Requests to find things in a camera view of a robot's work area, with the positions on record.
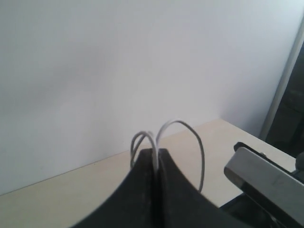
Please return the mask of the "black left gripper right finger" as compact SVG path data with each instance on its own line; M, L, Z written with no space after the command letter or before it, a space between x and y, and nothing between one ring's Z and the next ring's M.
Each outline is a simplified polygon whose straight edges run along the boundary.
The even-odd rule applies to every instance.
M166 228L234 228L235 220L187 180L168 150L159 152L162 213Z

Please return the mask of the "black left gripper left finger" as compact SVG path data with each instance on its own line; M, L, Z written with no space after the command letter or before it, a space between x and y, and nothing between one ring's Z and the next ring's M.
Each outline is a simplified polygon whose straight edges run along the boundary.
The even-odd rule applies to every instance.
M139 152L136 163L113 194L75 228L152 228L152 150Z

